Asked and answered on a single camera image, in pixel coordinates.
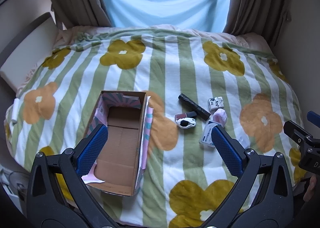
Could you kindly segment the person's right hand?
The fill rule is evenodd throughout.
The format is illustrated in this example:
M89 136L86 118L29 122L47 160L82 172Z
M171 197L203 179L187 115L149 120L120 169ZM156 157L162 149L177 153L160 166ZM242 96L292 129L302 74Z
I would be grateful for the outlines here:
M306 193L304 194L304 197L303 197L303 200L305 202L308 202L312 199L313 195L315 194L316 184L317 184L317 177L315 175L313 175L310 178L309 186L308 186Z

